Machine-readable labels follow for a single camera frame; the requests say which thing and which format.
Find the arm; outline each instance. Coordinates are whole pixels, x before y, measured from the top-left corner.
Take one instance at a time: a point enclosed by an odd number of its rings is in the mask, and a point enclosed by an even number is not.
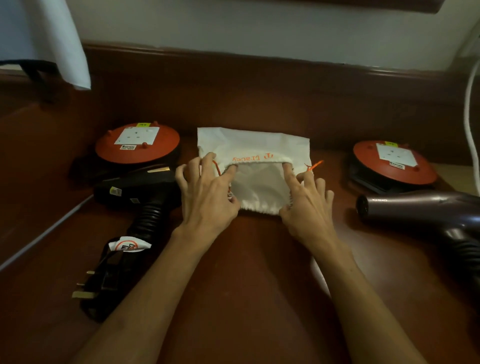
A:
[[[190,181],[177,169],[182,191],[183,222],[160,257],[78,352],[72,364],[142,363],[158,359],[175,309],[202,255],[237,216],[240,203],[227,198],[235,176],[231,166],[214,177],[209,153],[190,161]],[[203,173],[200,176],[199,166]]]
[[[292,206],[280,215],[290,233],[304,244],[322,271],[354,364],[426,364],[392,313],[358,268],[350,248],[332,222],[334,194],[312,172],[292,173],[284,164]]]

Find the black hair dryer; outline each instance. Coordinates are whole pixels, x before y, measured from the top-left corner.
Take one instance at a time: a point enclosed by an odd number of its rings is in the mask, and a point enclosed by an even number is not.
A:
[[[417,225],[439,234],[439,248],[465,277],[480,307],[480,197],[462,192],[414,191],[360,196],[357,213],[367,221]]]

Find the forearm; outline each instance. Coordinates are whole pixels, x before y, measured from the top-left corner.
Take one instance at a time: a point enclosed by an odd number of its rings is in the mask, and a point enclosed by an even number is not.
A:
[[[354,364],[426,363],[342,242],[316,252]]]
[[[157,261],[72,363],[156,363],[177,304],[203,254],[193,246],[174,233]]]

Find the person's left hand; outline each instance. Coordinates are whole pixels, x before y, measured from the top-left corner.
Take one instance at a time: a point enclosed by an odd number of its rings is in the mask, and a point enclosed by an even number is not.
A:
[[[177,168],[175,177],[182,195],[183,222],[177,228],[189,239],[201,238],[208,249],[217,236],[237,217],[240,202],[228,200],[228,186],[235,177],[237,166],[230,166],[225,173],[215,177],[213,159],[215,153],[192,159],[188,165]],[[188,167],[189,181],[183,173]]]

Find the hair dryer handle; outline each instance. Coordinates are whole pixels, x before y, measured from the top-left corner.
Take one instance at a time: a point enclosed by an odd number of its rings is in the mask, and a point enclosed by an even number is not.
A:
[[[475,301],[480,309],[480,242],[459,228],[443,229],[447,238],[446,253],[462,273],[469,278]]]

